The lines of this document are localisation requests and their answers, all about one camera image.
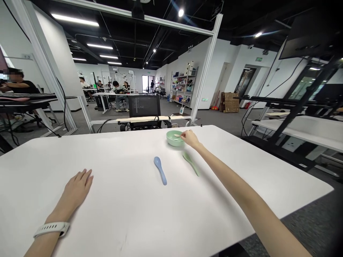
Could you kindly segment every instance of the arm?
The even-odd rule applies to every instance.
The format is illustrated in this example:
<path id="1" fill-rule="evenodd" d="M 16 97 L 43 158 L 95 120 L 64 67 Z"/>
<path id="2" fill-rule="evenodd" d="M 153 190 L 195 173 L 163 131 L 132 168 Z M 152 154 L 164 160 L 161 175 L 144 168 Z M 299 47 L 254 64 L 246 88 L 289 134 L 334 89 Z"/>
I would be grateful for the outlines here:
<path id="1" fill-rule="evenodd" d="M 242 208 L 271 257 L 311 256 L 283 225 L 266 202 L 240 176 L 209 152 L 191 130 L 181 138 L 194 148 Z"/>
<path id="2" fill-rule="evenodd" d="M 6 86 L 8 86 L 8 87 L 17 87 L 17 88 L 30 87 L 28 84 L 25 84 L 25 83 L 6 83 Z"/>
<path id="3" fill-rule="evenodd" d="M 46 219 L 45 224 L 60 221 L 67 222 L 69 220 L 89 192 L 93 182 L 93 176 L 89 176 L 91 172 L 92 170 L 86 172 L 86 169 L 84 169 L 83 172 L 78 172 L 69 180 L 60 200 Z M 36 237 L 24 257 L 50 257 L 59 235 L 60 232 L 53 232 Z"/>

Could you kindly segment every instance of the left hand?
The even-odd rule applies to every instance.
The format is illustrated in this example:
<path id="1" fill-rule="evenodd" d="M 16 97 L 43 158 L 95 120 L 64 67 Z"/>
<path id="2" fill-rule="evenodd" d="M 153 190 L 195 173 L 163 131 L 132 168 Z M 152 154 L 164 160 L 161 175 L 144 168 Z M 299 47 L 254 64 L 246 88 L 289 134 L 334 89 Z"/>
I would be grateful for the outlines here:
<path id="1" fill-rule="evenodd" d="M 46 223 L 68 221 L 76 208 L 83 203 L 89 192 L 93 182 L 93 176 L 90 176 L 91 172 L 92 170 L 87 171 L 84 169 L 69 180 Z"/>

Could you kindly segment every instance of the red object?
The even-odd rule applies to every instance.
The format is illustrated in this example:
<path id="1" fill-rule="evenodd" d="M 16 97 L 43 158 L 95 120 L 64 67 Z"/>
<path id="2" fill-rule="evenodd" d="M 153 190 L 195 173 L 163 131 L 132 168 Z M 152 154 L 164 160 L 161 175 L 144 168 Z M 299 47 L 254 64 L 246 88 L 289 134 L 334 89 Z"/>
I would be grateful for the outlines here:
<path id="1" fill-rule="evenodd" d="M 249 109 L 250 105 L 251 105 L 251 102 L 246 103 L 246 105 L 244 106 L 244 109 Z"/>

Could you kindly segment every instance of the white watch strap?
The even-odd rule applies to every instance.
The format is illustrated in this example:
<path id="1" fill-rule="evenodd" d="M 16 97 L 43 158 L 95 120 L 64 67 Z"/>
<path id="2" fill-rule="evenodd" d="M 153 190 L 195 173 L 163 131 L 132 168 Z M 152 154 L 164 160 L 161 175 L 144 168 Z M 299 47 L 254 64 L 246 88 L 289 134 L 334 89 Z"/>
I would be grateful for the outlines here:
<path id="1" fill-rule="evenodd" d="M 33 238 L 36 238 L 40 235 L 51 233 L 51 232 L 61 232 L 59 237 L 64 236 L 67 233 L 70 223 L 68 222 L 53 222 L 44 224 L 40 226 L 36 233 L 33 235 Z"/>

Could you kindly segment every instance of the ceiling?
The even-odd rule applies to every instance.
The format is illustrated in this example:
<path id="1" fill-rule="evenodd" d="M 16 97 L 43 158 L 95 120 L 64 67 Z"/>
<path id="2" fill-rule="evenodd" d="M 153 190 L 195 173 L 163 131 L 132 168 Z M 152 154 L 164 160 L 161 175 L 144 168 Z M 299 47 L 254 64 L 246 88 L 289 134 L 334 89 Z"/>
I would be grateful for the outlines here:
<path id="1" fill-rule="evenodd" d="M 108 61 L 112 61 L 122 63 L 122 67 L 156 70 L 176 60 L 189 46 L 195 46 L 207 38 L 196 33 L 61 2 L 31 1 L 49 16 L 59 14 L 99 24 L 99 27 L 94 27 L 56 20 L 67 35 L 73 57 L 86 59 L 75 62 L 107 64 Z M 129 11 L 134 5 L 132 0 L 96 2 Z M 233 45 L 254 45 L 278 51 L 290 31 L 289 26 L 292 25 L 294 18 L 314 8 L 315 3 L 317 4 L 311 0 L 151 0 L 142 6 L 145 15 L 210 30 L 214 26 L 213 14 L 215 10 L 219 10 L 224 16 L 218 38 L 229 40 Z M 185 10 L 183 17 L 178 17 L 180 7 Z M 268 34 L 254 38 L 253 35 L 260 31 Z M 112 46 L 113 50 L 90 47 L 87 44 Z M 100 55 L 117 56 L 118 59 L 108 59 Z"/>

